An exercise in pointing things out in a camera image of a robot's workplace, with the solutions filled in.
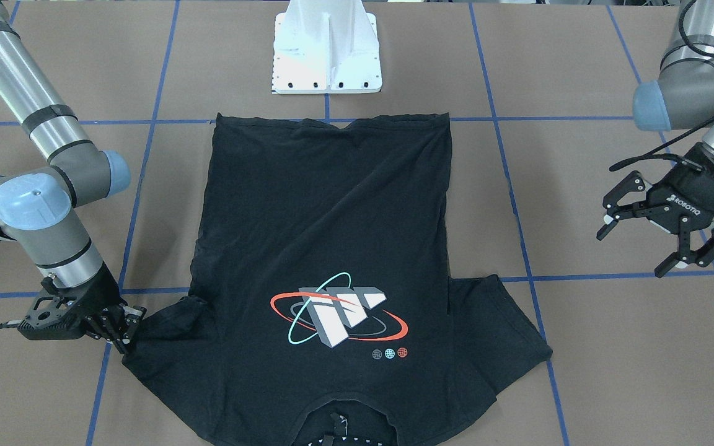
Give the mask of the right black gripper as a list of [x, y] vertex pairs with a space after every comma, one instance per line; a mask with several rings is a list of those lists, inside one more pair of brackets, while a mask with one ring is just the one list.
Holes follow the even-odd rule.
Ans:
[[128, 355], [130, 342], [147, 308], [128, 307], [107, 265], [80, 286], [61, 288], [51, 276], [42, 279], [32, 307], [18, 325], [31, 341], [69, 341], [90, 334], [110, 341]]

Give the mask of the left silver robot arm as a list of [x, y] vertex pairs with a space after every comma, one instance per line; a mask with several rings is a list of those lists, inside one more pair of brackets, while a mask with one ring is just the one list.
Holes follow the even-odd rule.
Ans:
[[667, 160], [660, 181], [632, 170], [604, 195], [606, 214], [597, 239], [627, 219], [643, 218], [677, 237], [677, 248], [655, 268], [663, 277], [674, 268], [708, 266], [714, 260], [714, 1], [682, 1], [657, 80], [633, 96], [633, 118], [644, 131], [681, 131], [683, 138], [706, 129], [684, 155], [665, 145], [610, 167], [620, 170], [644, 160]]

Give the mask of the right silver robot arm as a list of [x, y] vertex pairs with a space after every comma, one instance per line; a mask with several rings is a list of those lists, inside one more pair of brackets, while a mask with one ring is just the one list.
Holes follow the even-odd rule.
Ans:
[[0, 1], [0, 96], [47, 166], [0, 175], [0, 240], [16, 241], [40, 274], [40, 290], [20, 319], [0, 323], [31, 341], [90, 336], [123, 355], [146, 313], [130, 307], [76, 209], [119, 194], [131, 181], [117, 152], [83, 130], [9, 23]]

